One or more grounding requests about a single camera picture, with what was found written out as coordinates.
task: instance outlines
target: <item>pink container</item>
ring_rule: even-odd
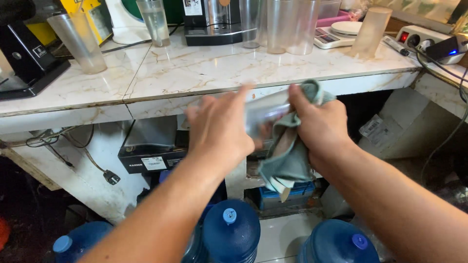
[[[324,19],[317,20],[317,27],[318,28],[329,27],[335,22],[349,21],[349,20],[351,20],[350,16],[349,16],[349,13],[340,10],[338,12],[337,17],[324,18]]]

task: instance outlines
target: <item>espresso machine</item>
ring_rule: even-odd
[[[36,96],[70,67],[56,59],[26,27],[31,0],[0,0],[0,100]]]
[[[239,0],[183,0],[188,46],[242,42]]]

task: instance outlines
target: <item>power strip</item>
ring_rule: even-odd
[[[412,51],[413,48],[408,46],[409,43],[413,43],[414,46],[417,46],[419,43],[423,42],[427,39],[434,40],[435,43],[442,42],[446,39],[450,38],[448,35],[444,35],[429,29],[425,29],[419,26],[406,26],[400,29],[398,35],[396,36],[396,40],[403,45],[408,50]],[[440,61],[441,64],[449,65],[458,63],[464,54],[452,56]]]

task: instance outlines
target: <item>blue cap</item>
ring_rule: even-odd
[[[354,234],[351,237],[352,243],[361,250],[364,250],[367,248],[367,238],[361,234]]]
[[[234,209],[228,208],[224,210],[223,219],[227,223],[227,225],[234,223],[236,218],[237,218],[237,213],[235,212]]]
[[[71,247],[72,243],[73,240],[69,236],[63,235],[55,240],[52,250],[57,253],[65,252]]]

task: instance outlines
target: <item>white tile floor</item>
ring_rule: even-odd
[[[320,221],[309,213],[261,220],[255,263],[295,263],[301,245]]]

